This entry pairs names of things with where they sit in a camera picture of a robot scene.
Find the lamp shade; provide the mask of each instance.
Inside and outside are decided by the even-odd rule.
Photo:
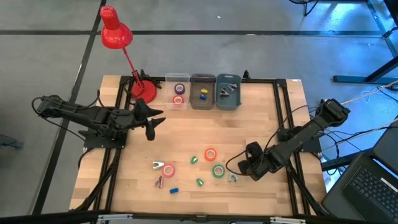
[[[132,41],[132,32],[119,21],[116,10],[111,6],[104,6],[100,12],[104,21],[101,31],[101,40],[105,47],[110,49],[122,49]]]

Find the lamp base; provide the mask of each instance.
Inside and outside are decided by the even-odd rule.
[[[142,98],[145,103],[149,103],[156,97],[156,86],[149,80],[142,80],[141,83],[144,85],[144,89],[141,91],[139,85],[135,83],[131,93],[136,99]]]

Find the laptop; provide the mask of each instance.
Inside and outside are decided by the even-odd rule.
[[[398,122],[391,126],[398,127]],[[360,153],[327,193],[322,205],[339,218],[398,224],[398,128],[387,129],[373,147],[373,153],[382,165]]]

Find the blue plastic bin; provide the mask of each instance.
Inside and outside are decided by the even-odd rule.
[[[221,110],[236,110],[241,103],[241,81],[239,75],[219,74],[216,81],[216,104]],[[235,91],[231,92],[228,84],[237,84]],[[229,96],[221,97],[220,92],[222,88],[226,88]]]

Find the yellow object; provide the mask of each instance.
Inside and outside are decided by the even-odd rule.
[[[203,93],[203,94],[207,94],[209,91],[207,91],[207,89],[205,89],[205,88],[202,88],[202,89],[200,90],[200,92]]]

